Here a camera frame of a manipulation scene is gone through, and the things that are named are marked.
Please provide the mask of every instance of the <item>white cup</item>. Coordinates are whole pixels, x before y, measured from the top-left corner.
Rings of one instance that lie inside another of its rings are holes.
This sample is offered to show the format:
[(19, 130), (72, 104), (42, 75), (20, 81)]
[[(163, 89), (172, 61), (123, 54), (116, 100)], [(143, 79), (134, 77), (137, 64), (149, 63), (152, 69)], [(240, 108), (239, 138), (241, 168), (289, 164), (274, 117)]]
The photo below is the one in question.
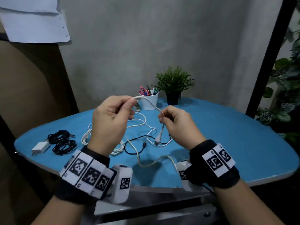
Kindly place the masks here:
[[(149, 99), (153, 103), (153, 105), (156, 106), (157, 99), (158, 99), (158, 91), (155, 95), (141, 95), (140, 94), (140, 96), (143, 96), (143, 97)], [(152, 106), (151, 103), (149, 103), (147, 100), (141, 99), (141, 101), (142, 101), (142, 105), (143, 105), (144, 110), (155, 110), (154, 106)]]

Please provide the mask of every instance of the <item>paper sheet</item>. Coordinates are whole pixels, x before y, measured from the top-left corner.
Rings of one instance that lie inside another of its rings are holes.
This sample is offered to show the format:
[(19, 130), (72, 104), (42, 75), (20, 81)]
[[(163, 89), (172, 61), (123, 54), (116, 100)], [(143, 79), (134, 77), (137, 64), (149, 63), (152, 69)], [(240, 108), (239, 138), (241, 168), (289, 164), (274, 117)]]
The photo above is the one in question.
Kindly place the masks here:
[(0, 0), (0, 7), (30, 13), (58, 13), (57, 0)]
[(27, 13), (0, 9), (0, 18), (8, 39), (18, 43), (60, 43), (70, 41), (63, 15)]

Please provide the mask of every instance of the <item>black cable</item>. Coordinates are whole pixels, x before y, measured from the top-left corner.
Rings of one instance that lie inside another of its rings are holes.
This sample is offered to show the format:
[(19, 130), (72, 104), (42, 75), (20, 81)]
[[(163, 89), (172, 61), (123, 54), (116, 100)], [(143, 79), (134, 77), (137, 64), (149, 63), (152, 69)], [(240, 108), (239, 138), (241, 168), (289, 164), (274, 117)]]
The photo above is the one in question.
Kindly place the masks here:
[[(133, 138), (133, 139), (131, 139), (131, 140), (129, 140), (129, 141), (136, 140), (136, 139), (139, 139), (139, 138), (141, 138), (141, 137), (143, 137), (143, 136), (139, 136), (139, 137), (137, 137), (137, 138)], [(125, 151), (127, 154), (129, 154), (129, 155), (137, 155), (137, 153), (130, 153), (130, 152), (126, 151), (126, 144), (127, 144), (127, 143), (128, 143), (128, 141), (126, 141), (126, 143), (124, 144), (124, 151)], [(139, 151), (139, 154), (144, 150), (144, 148), (146, 147), (146, 145), (147, 145), (147, 143), (144, 142), (144, 143), (143, 143), (143, 148), (141, 149), (141, 151)]]
[(54, 134), (48, 135), (47, 140), (49, 143), (52, 145), (56, 144), (52, 149), (56, 155), (66, 155), (76, 148), (77, 143), (75, 140), (70, 140), (70, 136), (75, 137), (75, 135), (70, 134), (66, 130), (60, 130)]
[(215, 197), (217, 197), (216, 194), (213, 191), (211, 191), (208, 187), (206, 187), (203, 184), (201, 184), (201, 186), (203, 186), (205, 189), (207, 189), (209, 192), (211, 192)]

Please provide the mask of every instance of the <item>brown wall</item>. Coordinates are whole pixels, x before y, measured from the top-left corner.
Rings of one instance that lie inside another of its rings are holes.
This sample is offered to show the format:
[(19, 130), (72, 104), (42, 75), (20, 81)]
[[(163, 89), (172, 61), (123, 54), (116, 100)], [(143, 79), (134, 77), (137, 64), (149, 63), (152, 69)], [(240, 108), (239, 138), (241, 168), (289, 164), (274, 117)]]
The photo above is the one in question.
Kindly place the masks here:
[[(0, 25), (0, 32), (5, 32)], [(17, 138), (31, 128), (71, 115), (57, 46), (0, 41), (0, 114)], [(39, 171), (51, 189), (49, 174)], [(30, 224), (43, 208), (0, 144), (0, 218)]]

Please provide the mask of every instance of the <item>hand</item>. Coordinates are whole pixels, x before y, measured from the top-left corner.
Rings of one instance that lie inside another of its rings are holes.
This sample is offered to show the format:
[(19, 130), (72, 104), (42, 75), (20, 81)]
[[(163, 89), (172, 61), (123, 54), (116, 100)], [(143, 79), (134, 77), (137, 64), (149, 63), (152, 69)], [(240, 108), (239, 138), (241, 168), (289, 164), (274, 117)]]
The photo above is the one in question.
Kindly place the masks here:
[(182, 109), (168, 106), (159, 113), (160, 123), (165, 124), (170, 136), (182, 147), (191, 150), (206, 140), (197, 128), (191, 115)]
[(109, 156), (122, 140), (127, 121), (134, 119), (137, 103), (131, 96), (110, 96), (93, 113), (93, 127), (88, 148)]

